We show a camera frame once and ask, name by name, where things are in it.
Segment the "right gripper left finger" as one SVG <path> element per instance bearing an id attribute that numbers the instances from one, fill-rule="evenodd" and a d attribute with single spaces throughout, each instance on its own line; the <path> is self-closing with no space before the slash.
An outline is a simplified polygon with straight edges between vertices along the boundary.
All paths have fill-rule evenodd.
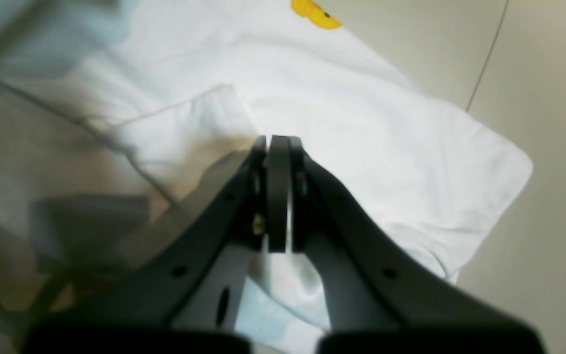
<path id="1" fill-rule="evenodd" d="M 265 236 L 283 252 L 289 139 L 256 139 L 248 157 L 173 244 L 114 287 L 34 325 L 25 354 L 251 354 L 234 332 Z"/>

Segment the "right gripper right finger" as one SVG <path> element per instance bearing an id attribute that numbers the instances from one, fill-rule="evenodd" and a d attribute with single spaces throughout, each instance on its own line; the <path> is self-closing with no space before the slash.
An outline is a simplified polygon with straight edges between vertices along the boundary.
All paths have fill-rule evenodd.
<path id="1" fill-rule="evenodd" d="M 537 332 L 440 279 L 402 250 L 290 138 L 292 249 L 322 280 L 319 354 L 543 354 Z"/>

